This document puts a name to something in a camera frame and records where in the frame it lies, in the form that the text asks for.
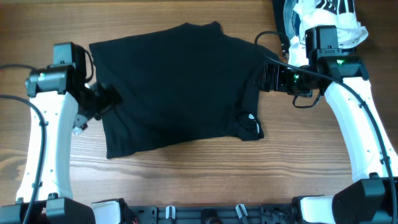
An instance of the blue denim fabric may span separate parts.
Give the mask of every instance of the blue denim fabric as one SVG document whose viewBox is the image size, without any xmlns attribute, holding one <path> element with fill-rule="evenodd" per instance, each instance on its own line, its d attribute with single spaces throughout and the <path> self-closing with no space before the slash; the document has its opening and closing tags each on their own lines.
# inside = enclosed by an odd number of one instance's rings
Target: blue denim fabric
<svg viewBox="0 0 398 224">
<path fill-rule="evenodd" d="M 292 39 L 294 36 L 299 35 L 300 30 L 300 17 L 293 11 L 294 6 L 298 0 L 285 0 L 284 6 L 284 23 L 287 37 Z"/>
</svg>

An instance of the black fabric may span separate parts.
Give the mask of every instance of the black fabric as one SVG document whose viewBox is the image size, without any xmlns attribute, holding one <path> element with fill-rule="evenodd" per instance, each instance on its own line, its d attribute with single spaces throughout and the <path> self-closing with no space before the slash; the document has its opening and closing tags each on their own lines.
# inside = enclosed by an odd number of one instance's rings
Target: black fabric
<svg viewBox="0 0 398 224">
<path fill-rule="evenodd" d="M 90 50 L 97 82 L 123 99 L 103 116 L 107 158 L 194 139 L 264 137 L 254 82 L 265 58 L 254 44 L 224 35 L 219 23 L 183 24 Z"/>
</svg>

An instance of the wooden table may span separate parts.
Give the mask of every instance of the wooden table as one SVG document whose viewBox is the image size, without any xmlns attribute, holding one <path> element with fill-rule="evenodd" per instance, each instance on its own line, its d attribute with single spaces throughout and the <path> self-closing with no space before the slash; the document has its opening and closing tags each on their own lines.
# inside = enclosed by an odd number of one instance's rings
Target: wooden table
<svg viewBox="0 0 398 224">
<path fill-rule="evenodd" d="M 397 1 L 356 3 L 370 33 L 359 47 L 371 74 L 373 96 L 398 146 Z M 145 34 L 184 22 L 218 21 L 225 34 L 253 42 L 275 30 L 270 1 L 179 1 L 0 6 L 0 64 L 44 67 L 52 45 L 88 44 Z M 277 37 L 261 44 L 280 55 Z M 26 70 L 0 72 L 0 93 L 26 97 Z M 70 178 L 74 199 L 90 204 L 123 197 L 130 205 L 204 205 L 288 202 L 297 195 L 335 194 L 352 183 L 349 157 L 335 116 L 325 100 L 310 110 L 292 106 L 283 93 L 261 93 L 259 117 L 266 137 L 242 142 L 216 138 L 185 142 L 107 160 L 101 122 L 90 121 L 72 137 Z M 0 104 L 0 205 L 15 202 L 30 134 L 29 109 Z"/>
</svg>

